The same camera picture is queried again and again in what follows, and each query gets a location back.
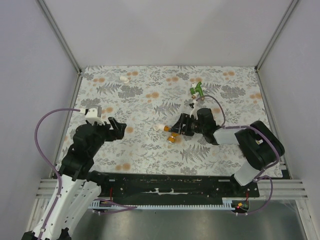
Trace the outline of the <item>orange water faucet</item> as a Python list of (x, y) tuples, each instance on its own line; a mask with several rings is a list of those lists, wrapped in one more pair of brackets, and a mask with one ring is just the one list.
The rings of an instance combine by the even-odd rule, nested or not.
[(179, 136), (179, 134), (178, 134), (178, 133), (175, 133), (175, 132), (172, 132), (172, 131), (171, 131), (171, 128), (170, 128), (169, 126), (167, 126), (167, 125), (164, 126), (163, 130), (164, 130), (165, 132), (170, 133), (170, 135), (169, 135), (168, 138), (167, 138), (167, 141), (168, 141), (169, 143), (172, 143), (172, 144), (175, 143), (176, 140), (177, 140), (177, 137)]

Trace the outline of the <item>white pipe elbow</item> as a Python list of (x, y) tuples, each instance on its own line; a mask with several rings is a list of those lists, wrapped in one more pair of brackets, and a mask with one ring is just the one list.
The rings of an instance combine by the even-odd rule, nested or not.
[(155, 130), (155, 131), (165, 131), (165, 125), (164, 124), (162, 124), (162, 123), (158, 123), (158, 124), (156, 124), (156, 125), (154, 125), (153, 126), (153, 129)]

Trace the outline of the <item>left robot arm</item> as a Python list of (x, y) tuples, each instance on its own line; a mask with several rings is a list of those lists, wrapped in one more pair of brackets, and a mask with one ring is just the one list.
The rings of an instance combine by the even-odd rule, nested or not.
[(44, 214), (24, 240), (70, 240), (89, 205), (110, 192), (108, 175), (91, 171), (94, 156), (106, 142), (123, 139), (127, 125), (108, 122), (78, 126), (57, 172), (57, 184)]

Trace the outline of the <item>white pipe elbow far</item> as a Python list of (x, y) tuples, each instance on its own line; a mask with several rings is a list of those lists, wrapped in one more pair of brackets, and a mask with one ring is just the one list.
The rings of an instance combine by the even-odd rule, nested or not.
[(130, 82), (130, 80), (125, 76), (120, 76), (119, 80), (125, 84)]

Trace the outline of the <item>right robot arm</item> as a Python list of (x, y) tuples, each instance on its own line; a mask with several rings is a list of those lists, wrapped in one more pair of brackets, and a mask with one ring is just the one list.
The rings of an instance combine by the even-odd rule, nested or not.
[(209, 108), (201, 108), (193, 115), (182, 113), (178, 121), (168, 128), (170, 133), (192, 137), (201, 134), (209, 144), (236, 145), (245, 161), (232, 176), (229, 191), (235, 197), (247, 191), (247, 185), (258, 180), (262, 173), (274, 166), (285, 153), (283, 144), (260, 120), (250, 125), (221, 126)]

